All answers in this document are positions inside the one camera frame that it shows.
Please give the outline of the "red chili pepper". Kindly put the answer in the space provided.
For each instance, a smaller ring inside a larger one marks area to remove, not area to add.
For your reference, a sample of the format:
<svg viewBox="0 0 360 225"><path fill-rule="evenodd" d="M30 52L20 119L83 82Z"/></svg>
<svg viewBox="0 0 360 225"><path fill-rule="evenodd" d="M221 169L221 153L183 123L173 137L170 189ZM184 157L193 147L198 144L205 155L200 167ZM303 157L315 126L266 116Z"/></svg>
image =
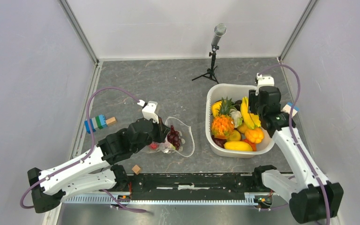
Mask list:
<svg viewBox="0 0 360 225"><path fill-rule="evenodd" d="M149 145L151 150L157 150L159 148L159 143L153 142Z"/></svg>

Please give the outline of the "purple grape bunch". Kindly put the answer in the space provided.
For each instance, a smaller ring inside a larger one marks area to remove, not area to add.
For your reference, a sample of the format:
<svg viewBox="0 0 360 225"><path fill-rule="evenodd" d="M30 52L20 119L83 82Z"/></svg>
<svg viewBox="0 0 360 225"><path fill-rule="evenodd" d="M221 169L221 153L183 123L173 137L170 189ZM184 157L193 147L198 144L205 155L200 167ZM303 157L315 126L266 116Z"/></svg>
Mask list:
<svg viewBox="0 0 360 225"><path fill-rule="evenodd" d="M181 146L181 138L180 133L174 129L174 126L170 126L170 132L167 135L168 142L175 148L175 150L179 150Z"/></svg>

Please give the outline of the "yellow banana bunch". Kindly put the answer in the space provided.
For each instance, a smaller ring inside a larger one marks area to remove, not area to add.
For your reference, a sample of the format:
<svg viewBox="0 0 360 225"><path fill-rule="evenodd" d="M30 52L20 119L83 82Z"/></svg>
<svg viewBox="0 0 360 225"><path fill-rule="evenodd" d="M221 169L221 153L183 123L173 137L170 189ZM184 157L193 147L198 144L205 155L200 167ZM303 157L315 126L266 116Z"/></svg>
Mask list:
<svg viewBox="0 0 360 225"><path fill-rule="evenodd" d="M245 125L249 129L256 129L261 127L261 122L258 115L248 111L248 97L243 97L240 105L240 112Z"/></svg>

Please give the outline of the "clear polka dot zip bag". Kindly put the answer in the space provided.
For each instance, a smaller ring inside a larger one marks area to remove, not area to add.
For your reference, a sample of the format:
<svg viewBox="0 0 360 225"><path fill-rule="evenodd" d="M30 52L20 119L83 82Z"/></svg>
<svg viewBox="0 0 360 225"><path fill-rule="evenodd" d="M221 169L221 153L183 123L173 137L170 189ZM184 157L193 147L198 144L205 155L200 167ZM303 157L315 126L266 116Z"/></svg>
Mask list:
<svg viewBox="0 0 360 225"><path fill-rule="evenodd" d="M195 142L191 127L175 117L168 117L165 125L170 128L165 141L162 143L153 142L144 147L142 152L149 154L158 152L164 154L177 153L185 158L192 156L195 151Z"/></svg>

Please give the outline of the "white cauliflower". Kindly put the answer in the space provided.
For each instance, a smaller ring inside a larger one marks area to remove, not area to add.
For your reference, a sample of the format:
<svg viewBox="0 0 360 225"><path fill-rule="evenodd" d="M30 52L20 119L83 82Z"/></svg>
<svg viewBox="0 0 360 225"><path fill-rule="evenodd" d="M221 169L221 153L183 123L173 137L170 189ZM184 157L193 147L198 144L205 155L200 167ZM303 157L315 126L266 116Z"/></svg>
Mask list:
<svg viewBox="0 0 360 225"><path fill-rule="evenodd" d="M232 109L229 115L233 119L234 128L237 128L243 124L243 117L240 111Z"/></svg>

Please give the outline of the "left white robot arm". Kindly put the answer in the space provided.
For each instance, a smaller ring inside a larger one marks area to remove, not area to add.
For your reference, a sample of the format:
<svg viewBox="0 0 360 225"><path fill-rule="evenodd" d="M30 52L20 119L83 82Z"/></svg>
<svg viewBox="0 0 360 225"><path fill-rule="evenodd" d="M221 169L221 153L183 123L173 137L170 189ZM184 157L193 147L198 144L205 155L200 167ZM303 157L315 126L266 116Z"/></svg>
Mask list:
<svg viewBox="0 0 360 225"><path fill-rule="evenodd" d="M50 211L67 199L95 190L128 187L128 177L118 162L129 159L152 143L163 143L171 128L161 121L138 119L98 141L82 155L47 170L27 172L32 209Z"/></svg>

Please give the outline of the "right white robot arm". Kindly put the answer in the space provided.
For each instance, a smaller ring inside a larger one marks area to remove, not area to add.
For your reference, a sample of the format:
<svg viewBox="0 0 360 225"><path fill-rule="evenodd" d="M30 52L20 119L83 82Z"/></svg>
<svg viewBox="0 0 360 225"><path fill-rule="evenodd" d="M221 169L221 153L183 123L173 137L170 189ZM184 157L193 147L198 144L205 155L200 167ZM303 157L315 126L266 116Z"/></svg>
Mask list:
<svg viewBox="0 0 360 225"><path fill-rule="evenodd" d="M281 149L294 176L290 180L271 165L255 169L252 186L257 191L272 189L289 205L300 224L326 219L338 214L344 195L339 183L333 183L318 168L302 142L291 115L281 110L281 93L277 87L262 86L250 90L248 108L259 116L262 128Z"/></svg>

